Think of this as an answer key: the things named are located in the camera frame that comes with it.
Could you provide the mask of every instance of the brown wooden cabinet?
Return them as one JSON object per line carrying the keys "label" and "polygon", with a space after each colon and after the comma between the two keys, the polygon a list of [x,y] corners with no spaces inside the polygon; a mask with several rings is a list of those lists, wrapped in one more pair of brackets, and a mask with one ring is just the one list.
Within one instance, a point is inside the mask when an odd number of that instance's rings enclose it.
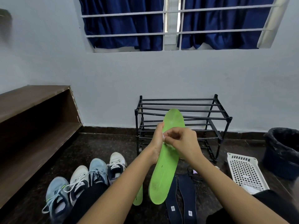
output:
{"label": "brown wooden cabinet", "polygon": [[0,94],[0,208],[81,125],[69,86]]}

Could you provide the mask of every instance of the black trash bag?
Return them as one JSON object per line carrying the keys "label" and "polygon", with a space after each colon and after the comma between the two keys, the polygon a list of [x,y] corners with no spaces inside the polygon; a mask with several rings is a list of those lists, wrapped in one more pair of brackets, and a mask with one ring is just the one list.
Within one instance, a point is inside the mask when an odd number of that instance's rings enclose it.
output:
{"label": "black trash bag", "polygon": [[290,128],[271,128],[264,134],[269,148],[281,158],[299,165],[299,131]]}

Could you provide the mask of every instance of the white wall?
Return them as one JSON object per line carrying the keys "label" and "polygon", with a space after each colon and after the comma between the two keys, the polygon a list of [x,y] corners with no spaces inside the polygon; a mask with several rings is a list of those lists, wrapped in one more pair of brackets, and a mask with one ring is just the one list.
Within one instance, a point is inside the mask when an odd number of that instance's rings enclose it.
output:
{"label": "white wall", "polygon": [[299,0],[270,49],[87,53],[73,0],[0,0],[32,84],[69,84],[87,126],[134,127],[145,98],[219,99],[230,131],[299,128]]}
{"label": "white wall", "polygon": [[20,67],[22,63],[12,52],[10,40],[11,18],[0,17],[0,93],[28,84]]}

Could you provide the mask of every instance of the plastic tray with holes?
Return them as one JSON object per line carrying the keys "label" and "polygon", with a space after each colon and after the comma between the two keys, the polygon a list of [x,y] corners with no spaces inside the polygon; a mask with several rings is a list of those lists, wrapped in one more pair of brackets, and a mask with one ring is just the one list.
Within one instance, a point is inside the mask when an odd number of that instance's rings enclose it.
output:
{"label": "plastic tray with holes", "polygon": [[227,153],[233,181],[250,194],[270,189],[254,157]]}

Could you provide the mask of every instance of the light blue sneaker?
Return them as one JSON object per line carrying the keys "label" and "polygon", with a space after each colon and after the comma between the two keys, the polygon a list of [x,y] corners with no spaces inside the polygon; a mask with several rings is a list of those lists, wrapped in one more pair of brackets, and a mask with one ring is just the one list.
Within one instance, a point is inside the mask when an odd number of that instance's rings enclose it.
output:
{"label": "light blue sneaker", "polygon": [[50,213],[52,224],[61,224],[69,215],[72,206],[69,202],[68,193],[63,191],[63,188],[69,182],[63,177],[55,177],[47,190],[46,206],[43,208],[42,213]]}
{"label": "light blue sneaker", "polygon": [[94,158],[89,166],[89,182],[90,186],[103,182],[108,185],[107,164],[99,158]]}

